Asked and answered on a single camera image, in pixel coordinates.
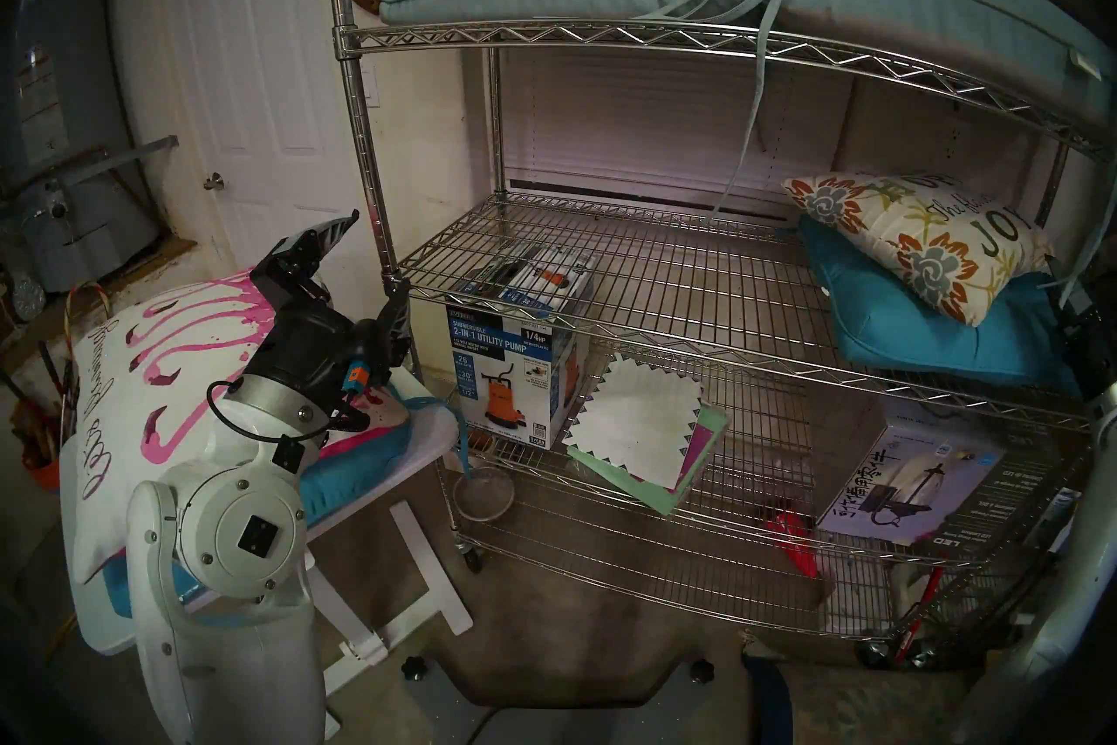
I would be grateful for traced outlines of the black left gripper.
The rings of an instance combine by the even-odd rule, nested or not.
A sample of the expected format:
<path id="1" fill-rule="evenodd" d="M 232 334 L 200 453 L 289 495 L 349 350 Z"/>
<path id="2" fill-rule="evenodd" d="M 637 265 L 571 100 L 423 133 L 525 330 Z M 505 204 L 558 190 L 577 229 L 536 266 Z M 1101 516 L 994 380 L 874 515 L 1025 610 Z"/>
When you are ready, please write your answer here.
<path id="1" fill-rule="evenodd" d="M 375 318 L 353 322 L 330 308 L 330 290 L 315 280 L 323 259 L 357 223 L 360 213 L 326 220 L 283 238 L 251 269 L 252 286 L 277 312 L 273 329 L 244 370 L 240 404 L 292 426 L 367 426 L 345 385 L 351 366 L 367 370 L 357 383 L 389 383 L 411 352 L 409 279 L 399 279 Z"/>

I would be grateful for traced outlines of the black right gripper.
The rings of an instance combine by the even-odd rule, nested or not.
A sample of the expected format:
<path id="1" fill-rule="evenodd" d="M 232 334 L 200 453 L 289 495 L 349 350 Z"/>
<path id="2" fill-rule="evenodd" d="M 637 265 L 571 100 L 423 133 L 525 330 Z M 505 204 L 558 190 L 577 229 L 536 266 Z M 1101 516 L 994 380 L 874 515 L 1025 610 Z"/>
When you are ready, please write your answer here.
<path id="1" fill-rule="evenodd" d="M 1081 281 L 1068 281 L 1058 306 L 1063 357 L 1081 397 L 1101 397 L 1116 383 L 1115 317 Z"/>

